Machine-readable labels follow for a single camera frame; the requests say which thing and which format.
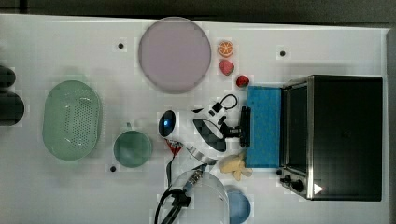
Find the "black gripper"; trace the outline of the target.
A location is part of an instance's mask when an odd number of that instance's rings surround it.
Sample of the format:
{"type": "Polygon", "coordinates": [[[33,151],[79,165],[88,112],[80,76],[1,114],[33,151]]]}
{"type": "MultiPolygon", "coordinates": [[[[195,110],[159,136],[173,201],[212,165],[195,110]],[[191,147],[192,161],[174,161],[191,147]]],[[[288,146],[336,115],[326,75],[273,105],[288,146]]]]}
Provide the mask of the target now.
{"type": "Polygon", "coordinates": [[[222,116],[218,122],[220,126],[220,132],[224,138],[240,138],[242,134],[242,127],[240,125],[236,127],[230,127],[225,122],[226,116],[222,116]]]}

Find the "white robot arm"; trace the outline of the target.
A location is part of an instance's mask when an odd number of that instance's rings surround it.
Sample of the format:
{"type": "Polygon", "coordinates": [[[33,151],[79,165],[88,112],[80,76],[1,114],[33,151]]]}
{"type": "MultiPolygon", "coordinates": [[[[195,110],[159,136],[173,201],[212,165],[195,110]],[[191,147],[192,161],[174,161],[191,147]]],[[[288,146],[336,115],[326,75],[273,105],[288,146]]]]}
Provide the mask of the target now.
{"type": "Polygon", "coordinates": [[[168,189],[162,197],[174,198],[173,206],[161,224],[172,224],[182,207],[188,207],[191,198],[187,193],[201,178],[207,166],[213,166],[227,150],[226,138],[238,138],[241,147],[250,146],[251,108],[243,106],[239,124],[230,127],[226,124],[227,111],[236,105],[225,107],[215,103],[208,109],[198,108],[188,111],[167,110],[158,123],[159,135],[169,143],[179,144],[200,164],[183,189],[168,189]]]}

